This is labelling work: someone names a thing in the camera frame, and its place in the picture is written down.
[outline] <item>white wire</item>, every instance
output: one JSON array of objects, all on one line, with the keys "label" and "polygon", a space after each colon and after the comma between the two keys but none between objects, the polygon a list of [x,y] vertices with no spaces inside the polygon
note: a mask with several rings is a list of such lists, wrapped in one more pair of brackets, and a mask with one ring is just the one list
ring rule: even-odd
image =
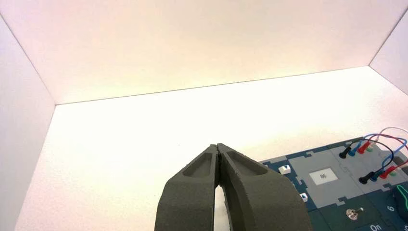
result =
[{"label": "white wire", "polygon": [[408,130],[404,129],[404,128],[399,128],[399,127],[386,127],[383,130],[380,131],[380,134],[382,134],[385,130],[390,129],[390,128],[394,128],[394,129],[398,129],[401,131],[404,131],[406,133],[408,133]]}]

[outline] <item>red plug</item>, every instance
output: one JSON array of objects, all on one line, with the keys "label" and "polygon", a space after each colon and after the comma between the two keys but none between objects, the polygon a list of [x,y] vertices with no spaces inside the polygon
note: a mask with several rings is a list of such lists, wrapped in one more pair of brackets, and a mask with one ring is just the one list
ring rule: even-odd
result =
[{"label": "red plug", "polygon": [[396,168],[397,168],[396,166],[391,166],[391,167],[387,168],[387,170],[386,170],[384,173],[382,173],[382,174],[380,175],[380,177],[383,178],[383,179],[387,178],[388,174],[390,174],[390,173],[391,173],[392,171],[394,171]]},{"label": "red plug", "polygon": [[361,147],[357,149],[357,152],[360,154],[364,154],[364,151],[369,147],[369,145],[370,142],[367,141],[365,144],[363,144]]}]

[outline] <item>black wire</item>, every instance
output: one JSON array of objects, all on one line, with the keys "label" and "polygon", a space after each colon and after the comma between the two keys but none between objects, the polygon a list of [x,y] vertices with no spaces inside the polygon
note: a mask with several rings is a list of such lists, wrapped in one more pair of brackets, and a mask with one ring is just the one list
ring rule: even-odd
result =
[{"label": "black wire", "polygon": [[389,164],[394,160],[394,152],[393,152],[393,150],[391,150],[391,148],[388,147],[387,145],[385,145],[385,144],[383,144],[383,143],[381,143],[381,142],[378,142],[378,141],[373,141],[373,140],[369,140],[369,139],[364,139],[364,138],[362,138],[362,139],[358,139],[358,140],[355,140],[355,141],[351,142],[351,144],[349,145],[349,147],[351,147],[351,145],[352,145],[353,143],[357,143],[357,142],[360,142],[360,141],[369,141],[369,142],[379,143],[379,144],[381,144],[382,146],[386,147],[386,148],[387,148],[388,150],[390,150],[390,152],[391,152],[391,159],[390,159],[390,161],[389,161],[386,165],[384,165],[383,167],[381,167],[380,169],[378,169],[377,171],[375,171],[375,173],[377,173],[377,172],[379,172],[379,171],[382,171],[387,165],[389,165]]}]

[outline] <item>white button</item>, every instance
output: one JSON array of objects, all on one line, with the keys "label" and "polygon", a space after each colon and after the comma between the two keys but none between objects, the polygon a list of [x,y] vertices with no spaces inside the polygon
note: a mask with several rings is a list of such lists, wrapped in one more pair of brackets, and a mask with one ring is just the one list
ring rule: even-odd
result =
[{"label": "white button", "polygon": [[300,197],[302,198],[302,200],[303,200],[304,202],[307,202],[307,194],[306,194],[306,193],[301,193],[301,194],[300,194]]},{"label": "white button", "polygon": [[289,165],[284,165],[279,167],[278,170],[282,175],[285,175],[291,172],[291,167]]}]

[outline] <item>blue wire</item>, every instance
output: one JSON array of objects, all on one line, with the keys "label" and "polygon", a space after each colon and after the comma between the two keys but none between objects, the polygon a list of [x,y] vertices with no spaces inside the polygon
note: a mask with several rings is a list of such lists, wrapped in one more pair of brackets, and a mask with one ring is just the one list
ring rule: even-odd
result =
[{"label": "blue wire", "polygon": [[[367,138],[368,136],[375,136],[375,135],[381,135],[381,136],[384,136],[384,137],[391,138],[391,136],[389,136],[389,135],[380,134],[380,133],[372,133],[372,134],[368,134],[368,135],[364,136],[364,139]],[[401,138],[401,137],[396,137],[396,138],[399,139],[399,140],[403,140],[403,141],[404,141],[404,144],[401,145],[399,148],[397,148],[397,149],[394,151],[394,153],[397,153],[398,151],[400,151],[400,150],[401,150],[403,147],[405,147],[405,145],[407,144],[407,140],[406,140],[406,139]],[[363,142],[363,140],[361,140],[361,141],[358,143],[357,146],[360,146],[360,145],[361,145],[361,142]],[[385,162],[386,162],[388,159],[390,159],[391,156],[392,156],[392,155],[389,154],[389,155],[382,161],[381,166],[383,167],[383,169],[384,169]]]}]

